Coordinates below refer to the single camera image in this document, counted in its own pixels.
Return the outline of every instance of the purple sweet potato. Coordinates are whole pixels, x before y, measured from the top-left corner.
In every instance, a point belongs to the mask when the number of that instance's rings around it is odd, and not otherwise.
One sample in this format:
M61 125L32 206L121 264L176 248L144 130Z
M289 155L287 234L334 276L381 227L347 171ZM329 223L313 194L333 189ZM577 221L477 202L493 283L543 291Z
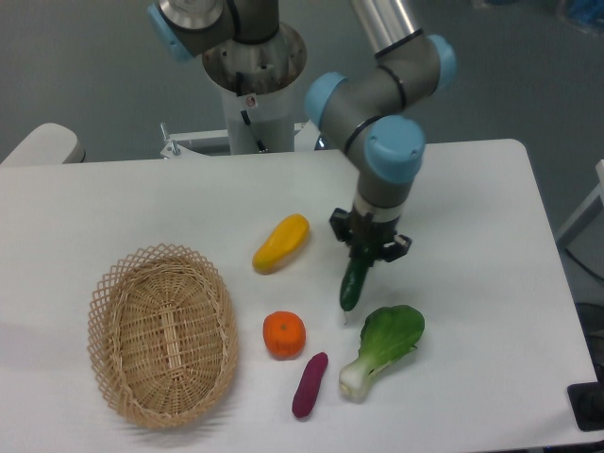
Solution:
M319 389L321 388L321 379L327 368L329 360L325 352L320 352L306 365L302 378L300 379L300 385L294 395L294 402L292 403L292 412L295 418L301 419L306 418L310 415L314 403L319 395Z

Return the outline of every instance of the black cable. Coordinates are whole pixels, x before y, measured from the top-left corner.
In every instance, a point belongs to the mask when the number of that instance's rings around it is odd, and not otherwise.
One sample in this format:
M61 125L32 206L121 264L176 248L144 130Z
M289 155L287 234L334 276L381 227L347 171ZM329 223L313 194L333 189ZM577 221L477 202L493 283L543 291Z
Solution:
M597 274L596 272L592 271L589 267L587 267L585 264L583 264L583 262L581 260L579 260L575 255L573 255L573 252L571 252L568 247L564 248L564 253L566 253L566 255L568 256L568 258L570 258L572 261L575 262L575 264L580 267L581 269L583 269L587 274L589 274L592 278L594 278L595 280L599 281L599 282L603 282L604 283L604 277Z

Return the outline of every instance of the silver cylinder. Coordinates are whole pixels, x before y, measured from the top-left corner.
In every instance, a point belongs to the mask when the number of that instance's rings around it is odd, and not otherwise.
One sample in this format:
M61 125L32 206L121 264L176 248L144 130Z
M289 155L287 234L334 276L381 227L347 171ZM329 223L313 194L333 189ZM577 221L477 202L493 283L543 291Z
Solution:
M214 25L223 13L223 0L159 0L163 15L173 24L188 30Z
M405 0L350 0L375 53L420 29Z

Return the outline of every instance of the toy fruit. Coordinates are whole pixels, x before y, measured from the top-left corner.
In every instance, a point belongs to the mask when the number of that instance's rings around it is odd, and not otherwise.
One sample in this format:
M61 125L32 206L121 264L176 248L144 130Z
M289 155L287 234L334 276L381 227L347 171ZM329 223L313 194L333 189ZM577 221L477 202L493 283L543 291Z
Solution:
M254 255L254 269L261 274L275 270L277 264L304 243L309 231L309 221L301 214L292 214L283 219Z
M297 356L306 342L306 328L297 314L275 311L264 319L262 336L266 348L277 359Z

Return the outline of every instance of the white table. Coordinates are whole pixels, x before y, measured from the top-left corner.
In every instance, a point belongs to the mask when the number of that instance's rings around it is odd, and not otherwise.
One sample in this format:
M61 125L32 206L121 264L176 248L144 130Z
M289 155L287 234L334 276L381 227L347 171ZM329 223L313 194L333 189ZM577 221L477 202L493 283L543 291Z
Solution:
M575 424L566 386L595 380L524 147L428 147L399 231L410 254L379 263L355 319L338 291L347 249L327 219L357 174L338 152L0 170L0 445L3 451L378 451L512 449L600 440ZM272 276L251 257L286 215L312 236ZM131 426L107 408L86 352L96 282L138 247L182 243L209 257L236 307L241 360L211 417L177 431ZM424 313L419 349L362 405L341 398L364 317ZM264 317L293 310L308 342L269 358ZM291 403L306 361L330 358L306 423Z

